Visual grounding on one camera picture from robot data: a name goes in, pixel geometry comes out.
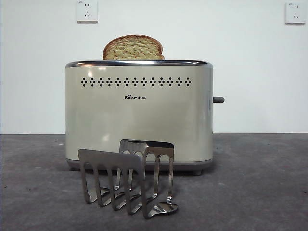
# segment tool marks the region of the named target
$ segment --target toaster lever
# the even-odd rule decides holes
[[[223,103],[225,102],[225,98],[213,96],[213,103]]]

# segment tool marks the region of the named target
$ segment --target bread crust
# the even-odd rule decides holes
[[[120,36],[120,37],[117,37],[115,38],[114,40],[110,41],[104,48],[103,50],[103,59],[105,60],[106,59],[106,56],[108,55],[108,50],[110,49],[111,46],[113,46],[115,43],[117,43],[119,40],[121,39],[130,39],[130,38],[147,38],[149,40],[151,40],[152,42],[154,42],[155,44],[157,44],[158,46],[158,51],[159,51],[159,55],[162,57],[162,59],[164,59],[164,56],[162,55],[163,53],[163,46],[162,44],[157,41],[156,39],[150,37],[150,36],[147,36],[147,35],[124,35],[124,36]]]

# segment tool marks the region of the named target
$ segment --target metal toast rack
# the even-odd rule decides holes
[[[145,191],[145,167],[146,157],[148,154],[154,154],[154,185],[153,194],[151,197],[146,198]],[[161,201],[154,205],[150,211],[147,209],[147,203],[156,199],[158,195],[158,178],[159,178],[159,165],[160,157],[167,155],[169,157],[169,184],[168,195],[165,201]],[[78,151],[80,172],[83,186],[84,198],[87,203],[93,203],[97,200],[98,205],[105,207],[111,203],[114,211],[120,210],[126,206],[127,212],[130,215],[135,214],[142,208],[143,216],[146,219],[154,215],[170,214],[178,209],[178,205],[172,203],[172,180],[173,180],[173,156],[174,146],[171,143],[154,142],[154,141],[138,141],[123,139],[120,142],[119,153],[79,149]],[[95,179],[95,189],[88,189],[85,165],[90,164],[93,168],[93,175]],[[103,167],[108,173],[109,187],[105,188],[100,185],[98,169]],[[117,168],[116,185],[114,187],[114,180],[112,169]],[[132,191],[133,170],[137,173],[136,178],[140,187],[138,194],[130,195]],[[123,177],[123,192],[118,192],[120,189],[121,172]],[[108,194],[108,198],[103,200],[104,195]],[[125,200],[116,205],[116,199],[125,196]],[[131,207],[131,201],[141,197],[141,202],[134,208]]]

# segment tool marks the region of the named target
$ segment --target brand logo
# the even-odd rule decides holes
[[[146,100],[145,96],[132,96],[132,95],[126,95],[124,96],[124,99],[126,100]]]

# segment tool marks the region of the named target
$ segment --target toaster foot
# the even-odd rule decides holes
[[[202,170],[192,171],[195,176],[201,176]]]

